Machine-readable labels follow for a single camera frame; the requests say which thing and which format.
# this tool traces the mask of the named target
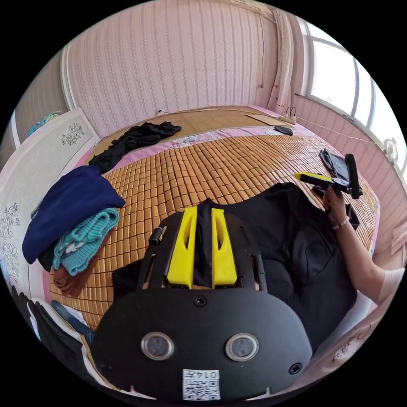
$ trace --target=wrist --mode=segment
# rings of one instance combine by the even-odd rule
[[[345,218],[343,218],[342,221],[337,222],[336,224],[332,225],[332,229],[339,230],[348,224],[349,224],[349,216],[345,216]]]

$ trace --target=sticker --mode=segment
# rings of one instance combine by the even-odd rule
[[[182,371],[184,400],[220,400],[219,370]]]

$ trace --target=bracelet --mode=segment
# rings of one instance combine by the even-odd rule
[[[341,222],[339,225],[334,226],[332,229],[334,230],[338,230],[339,228],[341,228],[343,225],[346,225],[349,222],[349,216],[346,217],[346,219]]]

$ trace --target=wall fan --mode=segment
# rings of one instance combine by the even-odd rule
[[[397,162],[397,159],[398,159],[395,139],[393,139],[393,138],[386,139],[383,142],[383,144],[385,145],[383,152],[386,154],[389,161],[394,165],[394,163]]]

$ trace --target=window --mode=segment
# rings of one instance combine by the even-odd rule
[[[341,46],[338,41],[335,41],[330,35],[328,35],[325,31],[322,31],[320,28],[315,27],[315,25],[308,23],[308,30],[310,35],[315,38],[324,39],[331,42],[332,44]]]
[[[323,42],[316,42],[311,94],[351,114],[355,86],[352,55]]]
[[[374,83],[374,91],[376,100],[370,130],[381,142],[389,138],[395,139],[398,155],[396,163],[399,167],[402,167],[407,156],[407,147],[403,133],[387,99],[376,83]]]
[[[380,148],[393,138],[396,142],[395,169],[407,182],[407,146],[397,119],[364,67],[330,35],[305,22],[312,60],[307,96],[346,114]]]
[[[367,126],[372,105],[372,82],[367,70],[359,62],[356,61],[356,64],[359,72],[359,95],[355,118]]]

